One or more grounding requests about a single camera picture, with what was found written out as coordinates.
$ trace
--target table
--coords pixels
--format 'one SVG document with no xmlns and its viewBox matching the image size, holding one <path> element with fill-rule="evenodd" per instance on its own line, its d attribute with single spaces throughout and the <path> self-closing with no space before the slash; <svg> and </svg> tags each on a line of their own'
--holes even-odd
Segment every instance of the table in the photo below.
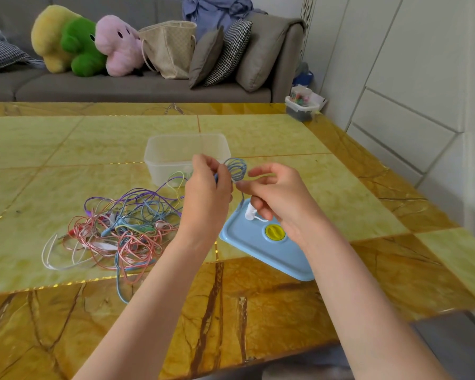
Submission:
<svg viewBox="0 0 475 380">
<path fill-rule="evenodd" d="M 123 310 L 109 273 L 53 274 L 40 250 L 84 198 L 151 188 L 146 140 L 172 132 L 220 132 L 250 167 L 296 167 L 406 320 L 475 308 L 475 238 L 323 115 L 304 125 L 283 104 L 0 103 L 0 379 L 71 378 Z M 315 282 L 218 240 L 160 378 L 335 342 Z"/>
</svg>

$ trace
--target blue clothing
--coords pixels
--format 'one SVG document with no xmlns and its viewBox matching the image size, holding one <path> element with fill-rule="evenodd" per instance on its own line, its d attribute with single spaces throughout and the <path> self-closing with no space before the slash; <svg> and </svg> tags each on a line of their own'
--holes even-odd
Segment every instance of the blue clothing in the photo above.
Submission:
<svg viewBox="0 0 475 380">
<path fill-rule="evenodd" d="M 253 10 L 252 0 L 183 0 L 183 19 L 197 24 L 196 39 L 223 26 L 224 31 Z"/>
</svg>

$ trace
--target blue lid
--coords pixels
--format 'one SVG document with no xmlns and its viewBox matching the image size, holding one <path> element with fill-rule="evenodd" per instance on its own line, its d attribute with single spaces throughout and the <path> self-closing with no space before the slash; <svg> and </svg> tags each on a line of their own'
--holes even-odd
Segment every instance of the blue lid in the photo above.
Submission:
<svg viewBox="0 0 475 380">
<path fill-rule="evenodd" d="M 249 202 L 250 199 L 245 200 L 229 217 L 220 232 L 220 238 L 297 280 L 313 280 L 315 276 L 306 256 L 301 248 L 285 235 L 276 218 L 267 222 L 245 218 Z"/>
</svg>

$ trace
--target floor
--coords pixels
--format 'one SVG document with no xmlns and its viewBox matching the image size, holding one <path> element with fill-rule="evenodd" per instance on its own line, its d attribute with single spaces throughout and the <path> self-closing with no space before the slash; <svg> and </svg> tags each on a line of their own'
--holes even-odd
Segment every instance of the floor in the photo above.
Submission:
<svg viewBox="0 0 475 380">
<path fill-rule="evenodd" d="M 436 319 L 423 320 L 412 325 L 421 339 L 430 347 L 454 380 L 475 380 L 475 311 L 473 313 L 451 313 Z M 290 377 L 282 374 L 272 377 L 271 373 L 262 377 L 263 371 L 271 367 L 286 365 L 320 366 L 338 365 L 348 367 L 348 362 L 340 345 L 310 351 L 301 355 L 286 357 L 266 364 L 258 364 L 232 371 L 222 371 L 199 380 L 312 380 L 348 378 L 344 373 L 339 377 L 323 377 L 318 374 L 300 374 Z"/>
</svg>

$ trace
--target forearm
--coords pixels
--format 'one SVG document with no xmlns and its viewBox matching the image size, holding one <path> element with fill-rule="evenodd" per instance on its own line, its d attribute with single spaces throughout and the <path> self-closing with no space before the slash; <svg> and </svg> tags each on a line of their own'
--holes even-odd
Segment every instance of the forearm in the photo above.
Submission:
<svg viewBox="0 0 475 380">
<path fill-rule="evenodd" d="M 74 379 L 157 378 L 205 248 L 177 236 Z"/>
<path fill-rule="evenodd" d="M 303 249 L 355 378 L 448 379 L 334 225 L 309 227 Z"/>
</svg>

